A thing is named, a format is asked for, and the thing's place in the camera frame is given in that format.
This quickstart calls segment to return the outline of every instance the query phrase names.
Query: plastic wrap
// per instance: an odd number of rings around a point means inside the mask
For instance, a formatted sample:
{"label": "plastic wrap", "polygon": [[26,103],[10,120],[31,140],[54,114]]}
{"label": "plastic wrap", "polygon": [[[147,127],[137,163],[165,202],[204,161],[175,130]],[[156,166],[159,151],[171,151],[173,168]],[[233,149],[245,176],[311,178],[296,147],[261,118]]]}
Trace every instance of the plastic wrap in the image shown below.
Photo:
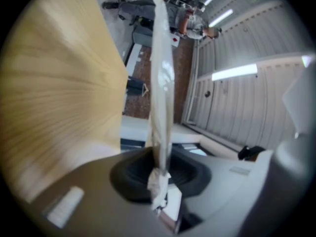
{"label": "plastic wrap", "polygon": [[165,198],[168,186],[168,167],[171,154],[171,128],[173,124],[174,69],[169,21],[163,0],[156,4],[151,61],[151,125],[152,144],[159,177],[153,192],[153,208]]}

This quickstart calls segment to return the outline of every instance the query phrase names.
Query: standing person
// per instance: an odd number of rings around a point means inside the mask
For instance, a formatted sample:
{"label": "standing person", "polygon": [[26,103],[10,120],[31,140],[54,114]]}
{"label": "standing person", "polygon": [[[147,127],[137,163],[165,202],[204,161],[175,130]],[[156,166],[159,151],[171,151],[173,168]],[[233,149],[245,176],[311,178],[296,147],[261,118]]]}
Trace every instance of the standing person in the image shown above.
{"label": "standing person", "polygon": [[[119,9],[133,16],[155,19],[155,4],[152,0],[137,0],[126,2],[103,2],[103,9]],[[188,36],[191,39],[200,40],[204,36],[217,38],[222,29],[209,27],[208,23],[192,11],[173,4],[166,3],[169,26],[176,28],[179,33]]]}

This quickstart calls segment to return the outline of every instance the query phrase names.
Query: gray pants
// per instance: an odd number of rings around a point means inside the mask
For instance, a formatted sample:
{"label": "gray pants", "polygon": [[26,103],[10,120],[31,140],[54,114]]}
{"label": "gray pants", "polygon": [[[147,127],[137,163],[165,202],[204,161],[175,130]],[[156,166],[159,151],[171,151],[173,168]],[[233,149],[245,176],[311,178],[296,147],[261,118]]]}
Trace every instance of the gray pants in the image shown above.
{"label": "gray pants", "polygon": [[[169,17],[169,26],[178,28],[178,25],[176,24],[178,7],[168,3],[166,3],[166,7]],[[155,19],[155,4],[152,0],[122,2],[119,5],[119,9],[133,16],[140,16],[151,20]]]}

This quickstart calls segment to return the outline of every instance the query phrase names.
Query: gray shirt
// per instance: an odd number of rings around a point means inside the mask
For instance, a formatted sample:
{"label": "gray shirt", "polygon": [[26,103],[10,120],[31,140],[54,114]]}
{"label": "gray shirt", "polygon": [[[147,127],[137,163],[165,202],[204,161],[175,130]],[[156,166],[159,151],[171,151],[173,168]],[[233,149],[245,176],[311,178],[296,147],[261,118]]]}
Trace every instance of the gray shirt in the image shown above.
{"label": "gray shirt", "polygon": [[[177,16],[176,16],[176,26],[179,28],[181,25],[181,22],[184,20],[186,15],[186,9],[180,8],[178,10]],[[191,39],[200,40],[205,36],[203,33],[203,28],[207,28],[208,23],[202,19],[198,15],[192,15],[189,18],[188,26],[187,26],[187,36]]]}

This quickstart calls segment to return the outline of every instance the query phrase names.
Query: wood grain surface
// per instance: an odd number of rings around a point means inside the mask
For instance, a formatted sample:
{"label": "wood grain surface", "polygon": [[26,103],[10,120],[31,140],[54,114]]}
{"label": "wood grain surface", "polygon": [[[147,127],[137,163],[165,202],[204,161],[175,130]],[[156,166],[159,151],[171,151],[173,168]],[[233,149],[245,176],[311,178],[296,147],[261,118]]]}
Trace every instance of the wood grain surface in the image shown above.
{"label": "wood grain surface", "polygon": [[1,54],[1,170],[31,202],[119,153],[126,68],[96,0],[33,0]]}

